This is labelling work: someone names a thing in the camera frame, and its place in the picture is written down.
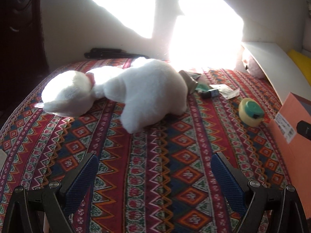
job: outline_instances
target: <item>sunlight patch on wall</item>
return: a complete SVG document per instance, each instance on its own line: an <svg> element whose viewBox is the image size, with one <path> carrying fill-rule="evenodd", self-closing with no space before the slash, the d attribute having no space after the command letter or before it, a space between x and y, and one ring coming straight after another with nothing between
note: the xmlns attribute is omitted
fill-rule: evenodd
<svg viewBox="0 0 311 233"><path fill-rule="evenodd" d="M179 0L170 45L170 60L183 69L233 69L240 48L243 20L223 0Z"/></svg>
<svg viewBox="0 0 311 233"><path fill-rule="evenodd" d="M93 0L120 22L145 38L152 37L155 0Z"/></svg>

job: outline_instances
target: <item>white stuffed animal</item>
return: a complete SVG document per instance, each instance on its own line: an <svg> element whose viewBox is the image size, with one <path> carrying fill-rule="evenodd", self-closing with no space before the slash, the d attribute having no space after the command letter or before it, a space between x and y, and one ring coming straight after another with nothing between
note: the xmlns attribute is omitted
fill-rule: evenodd
<svg viewBox="0 0 311 233"><path fill-rule="evenodd" d="M187 108L188 88L169 64L138 58L127 69L104 66L86 74L67 71L44 88L41 107L64 117L86 113L94 100L107 97L125 103L120 120L129 133L160 121L166 114L181 115Z"/></svg>

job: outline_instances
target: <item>silver bolt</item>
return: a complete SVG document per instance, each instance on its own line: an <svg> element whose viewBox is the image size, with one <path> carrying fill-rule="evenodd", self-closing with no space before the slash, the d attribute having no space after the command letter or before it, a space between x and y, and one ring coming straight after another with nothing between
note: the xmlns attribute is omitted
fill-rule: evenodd
<svg viewBox="0 0 311 233"><path fill-rule="evenodd" d="M250 185L255 188L260 187L260 183L257 180L252 180Z"/></svg>
<svg viewBox="0 0 311 233"><path fill-rule="evenodd" d="M59 186L59 182L58 181L52 181L49 184L49 188L57 188Z"/></svg>
<svg viewBox="0 0 311 233"><path fill-rule="evenodd" d="M23 191L23 190L24 190L23 186L17 186L17 187L14 189L14 192L15 192L15 193L20 193L20 192Z"/></svg>
<svg viewBox="0 0 311 233"><path fill-rule="evenodd" d="M294 186L292 186L292 185L287 185L286 186L286 189L288 190L288 191L290 191L290 192L295 192L295 187Z"/></svg>

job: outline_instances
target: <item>red patterned fabric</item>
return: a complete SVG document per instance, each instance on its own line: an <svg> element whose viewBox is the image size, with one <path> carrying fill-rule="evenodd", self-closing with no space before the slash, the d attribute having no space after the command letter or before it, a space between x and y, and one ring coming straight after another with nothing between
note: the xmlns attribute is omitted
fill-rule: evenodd
<svg viewBox="0 0 311 233"><path fill-rule="evenodd" d="M86 72L103 65L123 68L131 59L85 61L51 74L21 105L1 130L0 149L7 154L0 175L0 228L14 188L38 189L60 180L87 152L95 153L99 170L78 211L70 220L82 232L231 232L238 222L210 168L222 151L234 167L264 186L290 182L266 123L280 102L272 87L236 71L209 70L211 84L240 88L240 96L202 100L188 97L181 117L168 115L145 132L128 134L119 117L124 105L96 101L79 118L62 118L34 107L46 83L66 70ZM244 97L256 99L265 122L248 127L238 117ZM265 215L259 232L267 227Z"/></svg>

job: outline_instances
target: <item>blue gripper pad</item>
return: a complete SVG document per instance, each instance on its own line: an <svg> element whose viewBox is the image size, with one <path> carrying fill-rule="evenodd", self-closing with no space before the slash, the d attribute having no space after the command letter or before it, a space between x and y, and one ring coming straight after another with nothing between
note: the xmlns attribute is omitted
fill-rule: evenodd
<svg viewBox="0 0 311 233"><path fill-rule="evenodd" d="M98 158L92 155L65 193L66 205L63 208L65 217L77 211L87 189L94 182L97 171Z"/></svg>
<svg viewBox="0 0 311 233"><path fill-rule="evenodd" d="M242 217L247 211L245 193L217 154L212 156L211 169L231 209Z"/></svg>

